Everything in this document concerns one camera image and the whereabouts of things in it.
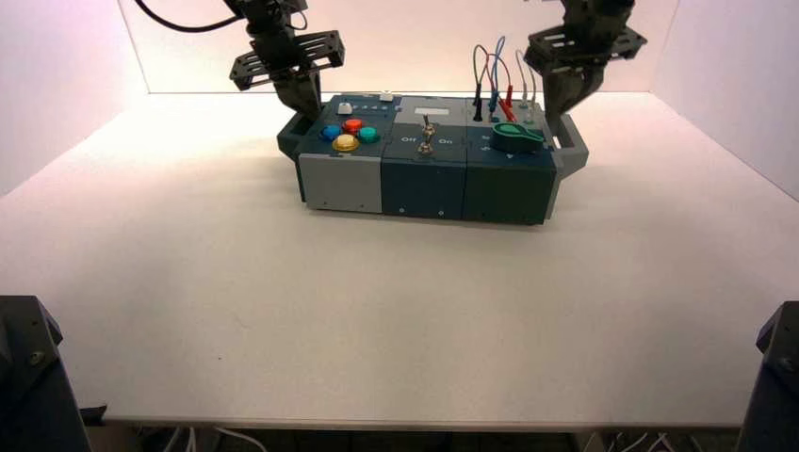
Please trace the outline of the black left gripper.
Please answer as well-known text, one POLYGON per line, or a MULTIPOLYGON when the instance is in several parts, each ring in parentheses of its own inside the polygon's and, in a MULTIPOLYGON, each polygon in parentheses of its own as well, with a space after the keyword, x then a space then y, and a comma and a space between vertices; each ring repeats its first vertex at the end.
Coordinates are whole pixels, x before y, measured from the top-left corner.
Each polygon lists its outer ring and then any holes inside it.
POLYGON ((227 1, 246 21, 251 51, 238 56, 230 79, 240 90, 273 83, 279 99, 308 120, 321 112, 319 71, 344 64, 346 49, 336 30, 304 34, 291 21, 305 1, 227 1))

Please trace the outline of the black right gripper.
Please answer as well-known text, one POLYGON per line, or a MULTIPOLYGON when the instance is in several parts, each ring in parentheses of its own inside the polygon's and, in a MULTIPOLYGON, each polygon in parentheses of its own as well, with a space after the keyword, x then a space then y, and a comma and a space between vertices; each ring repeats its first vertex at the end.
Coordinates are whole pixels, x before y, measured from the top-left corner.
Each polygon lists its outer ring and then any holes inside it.
POLYGON ((602 86, 609 62, 633 59, 647 45, 647 38, 628 26, 633 1, 575 0, 561 5, 562 23, 529 35, 524 54, 526 63, 542 75, 545 118, 552 133, 571 108, 575 75, 579 105, 602 86))

